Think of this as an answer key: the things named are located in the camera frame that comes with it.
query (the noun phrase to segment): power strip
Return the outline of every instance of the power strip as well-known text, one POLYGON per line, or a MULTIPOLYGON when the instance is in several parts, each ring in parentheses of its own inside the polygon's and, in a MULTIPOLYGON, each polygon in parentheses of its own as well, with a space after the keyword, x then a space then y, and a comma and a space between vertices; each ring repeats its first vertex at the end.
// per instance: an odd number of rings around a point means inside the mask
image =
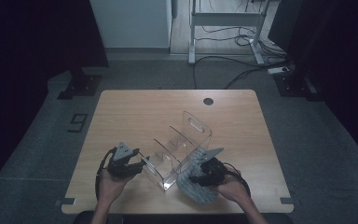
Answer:
POLYGON ((278 75, 278 74, 287 73, 287 72, 289 72, 289 69, 286 66, 285 67, 270 68, 268 70, 269 75, 278 75))

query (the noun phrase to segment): white wall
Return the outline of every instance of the white wall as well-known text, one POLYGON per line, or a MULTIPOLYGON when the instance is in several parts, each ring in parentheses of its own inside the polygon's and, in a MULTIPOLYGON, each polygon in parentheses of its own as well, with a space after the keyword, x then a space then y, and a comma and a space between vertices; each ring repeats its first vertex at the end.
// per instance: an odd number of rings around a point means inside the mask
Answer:
POLYGON ((105 48, 170 46, 171 0, 90 0, 105 48))

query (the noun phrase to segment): wooden table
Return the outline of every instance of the wooden table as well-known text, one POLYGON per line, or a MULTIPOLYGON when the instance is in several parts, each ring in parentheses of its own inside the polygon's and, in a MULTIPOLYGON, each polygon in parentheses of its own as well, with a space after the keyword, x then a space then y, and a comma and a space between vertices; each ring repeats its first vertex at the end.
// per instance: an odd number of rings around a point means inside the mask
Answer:
MULTIPOLYGON (((119 142, 152 155, 153 139, 166 139, 169 126, 182 127, 187 111, 212 129, 209 148, 224 147, 217 156, 241 170, 262 213, 290 213, 282 169, 254 91, 104 91, 92 118, 66 198, 66 214, 93 210, 95 174, 104 154, 119 142), (213 104, 203 103, 212 98, 213 104)), ((240 208, 223 197, 208 205, 190 201, 173 185, 168 191, 145 174, 137 175, 110 210, 116 214, 230 214, 240 208)))

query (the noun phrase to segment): forearm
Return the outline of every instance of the forearm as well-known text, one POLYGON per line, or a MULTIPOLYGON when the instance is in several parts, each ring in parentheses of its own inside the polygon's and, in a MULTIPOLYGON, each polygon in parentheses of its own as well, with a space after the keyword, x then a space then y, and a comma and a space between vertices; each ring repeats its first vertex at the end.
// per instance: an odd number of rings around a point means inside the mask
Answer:
POLYGON ((105 224, 111 203, 97 203, 91 224, 105 224))
POLYGON ((251 224, 268 224, 264 217, 260 214, 255 203, 252 199, 248 198, 246 200, 237 201, 237 204, 240 206, 242 211, 245 213, 248 218, 249 223, 251 224))

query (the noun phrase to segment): acrylic file holder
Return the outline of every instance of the acrylic file holder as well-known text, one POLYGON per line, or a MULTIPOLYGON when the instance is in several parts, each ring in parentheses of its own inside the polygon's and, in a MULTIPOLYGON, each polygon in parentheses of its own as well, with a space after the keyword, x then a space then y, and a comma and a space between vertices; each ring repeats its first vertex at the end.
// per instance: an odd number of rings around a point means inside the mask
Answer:
POLYGON ((189 166, 191 153, 198 147, 208 149, 211 137, 212 130, 208 126, 184 111, 181 132, 170 126, 166 144, 154 139, 156 152, 149 159, 142 158, 146 161, 144 173, 163 190, 168 190, 189 166))

